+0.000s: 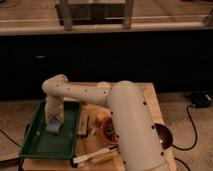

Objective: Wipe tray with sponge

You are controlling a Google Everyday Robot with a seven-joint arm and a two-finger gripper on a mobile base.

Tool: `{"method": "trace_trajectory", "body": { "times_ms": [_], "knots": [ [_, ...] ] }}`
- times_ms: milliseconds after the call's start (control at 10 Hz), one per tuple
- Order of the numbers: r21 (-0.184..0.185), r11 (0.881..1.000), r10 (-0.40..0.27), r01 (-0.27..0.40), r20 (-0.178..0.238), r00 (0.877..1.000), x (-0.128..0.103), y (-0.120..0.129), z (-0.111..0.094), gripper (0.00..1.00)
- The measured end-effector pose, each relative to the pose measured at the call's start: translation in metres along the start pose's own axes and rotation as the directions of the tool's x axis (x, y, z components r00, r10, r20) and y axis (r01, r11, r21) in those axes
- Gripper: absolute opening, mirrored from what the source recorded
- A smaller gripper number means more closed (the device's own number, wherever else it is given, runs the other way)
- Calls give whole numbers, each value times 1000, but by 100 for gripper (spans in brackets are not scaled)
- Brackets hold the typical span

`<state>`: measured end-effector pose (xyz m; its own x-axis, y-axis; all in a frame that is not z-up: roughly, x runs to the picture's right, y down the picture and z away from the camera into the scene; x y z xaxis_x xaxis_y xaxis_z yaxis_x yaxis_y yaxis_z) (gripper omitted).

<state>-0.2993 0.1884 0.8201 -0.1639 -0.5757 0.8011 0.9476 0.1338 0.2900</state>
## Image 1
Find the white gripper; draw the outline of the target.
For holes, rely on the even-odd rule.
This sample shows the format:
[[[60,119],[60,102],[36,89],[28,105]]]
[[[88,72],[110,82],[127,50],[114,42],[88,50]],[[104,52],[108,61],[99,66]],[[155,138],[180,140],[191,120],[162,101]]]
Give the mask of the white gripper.
[[[48,103],[45,104],[45,119],[46,122],[49,123],[51,119],[55,117],[60,123],[64,122],[64,105],[50,105]]]

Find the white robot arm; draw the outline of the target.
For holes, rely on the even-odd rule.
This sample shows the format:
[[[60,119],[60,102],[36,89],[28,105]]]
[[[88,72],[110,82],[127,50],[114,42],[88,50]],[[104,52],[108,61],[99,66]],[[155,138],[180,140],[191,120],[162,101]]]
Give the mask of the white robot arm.
[[[62,114],[64,97],[108,108],[126,171],[170,171],[148,103],[135,83],[72,85],[59,74],[45,80],[42,90],[47,94],[47,115]]]

